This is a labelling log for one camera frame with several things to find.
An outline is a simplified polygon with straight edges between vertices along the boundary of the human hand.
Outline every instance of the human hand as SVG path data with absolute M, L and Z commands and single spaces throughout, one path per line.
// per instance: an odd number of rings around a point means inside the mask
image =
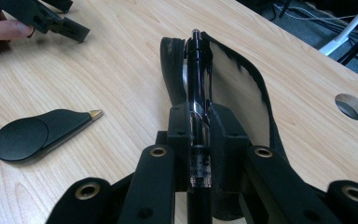
M 20 21 L 8 21 L 4 14 L 0 20 L 0 40 L 20 39 L 30 35 L 34 31 L 32 26 L 26 26 Z

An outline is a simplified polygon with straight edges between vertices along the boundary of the floor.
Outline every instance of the floor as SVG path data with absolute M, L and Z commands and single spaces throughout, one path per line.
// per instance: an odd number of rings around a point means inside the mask
M 322 27 L 315 22 L 304 20 L 296 14 L 296 11 L 301 11 L 307 15 L 312 13 L 318 18 L 329 18 L 329 14 L 317 10 L 314 6 L 302 0 L 293 0 L 290 4 L 290 7 L 292 10 L 288 10 L 282 18 L 278 17 L 278 15 L 281 13 L 280 4 L 275 4 L 273 7 L 269 7 L 263 10 L 261 15 L 316 49 L 320 49 L 339 34 L 337 32 L 331 31 L 330 29 Z M 345 27 L 347 24 L 340 20 L 325 21 L 333 22 L 334 24 L 341 25 L 342 27 Z M 358 38 L 358 34 L 353 34 L 353 40 L 357 40 L 356 38 Z M 350 49 L 350 47 L 351 43 L 350 41 L 347 41 L 345 44 L 331 53 L 329 57 L 334 60 L 338 60 L 345 52 Z M 358 59 L 352 59 L 346 66 L 358 74 Z

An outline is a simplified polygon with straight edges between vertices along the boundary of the wooden table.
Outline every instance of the wooden table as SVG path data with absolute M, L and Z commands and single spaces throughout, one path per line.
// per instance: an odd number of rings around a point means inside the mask
M 77 180 L 115 183 L 134 171 L 168 127 L 159 42 L 194 28 L 260 70 L 288 158 L 306 182 L 323 190 L 333 180 L 358 182 L 358 121 L 335 103 L 341 93 L 358 99 L 358 75 L 239 3 L 75 1 L 66 16 L 91 29 L 86 42 L 35 33 L 0 51 L 0 128 L 58 108 L 104 116 L 35 164 L 0 161 L 0 223 L 44 223 Z M 186 223 L 185 198 L 176 197 L 176 223 Z

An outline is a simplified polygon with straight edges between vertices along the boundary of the light wood tabletop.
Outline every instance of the light wood tabletop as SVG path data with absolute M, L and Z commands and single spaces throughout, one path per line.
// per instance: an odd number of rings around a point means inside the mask
M 0 129 L 58 108 L 104 115 L 37 163 L 0 161 L 0 223 L 44 223 L 76 181 L 113 184 L 132 173 L 168 127 L 160 40 L 195 28 L 258 68 L 289 161 L 307 183 L 358 182 L 358 120 L 336 106 L 358 110 L 358 75 L 236 1 L 74 1 L 65 16 L 91 29 L 85 42 L 35 32 L 0 49 Z M 185 194 L 175 211 L 186 223 Z

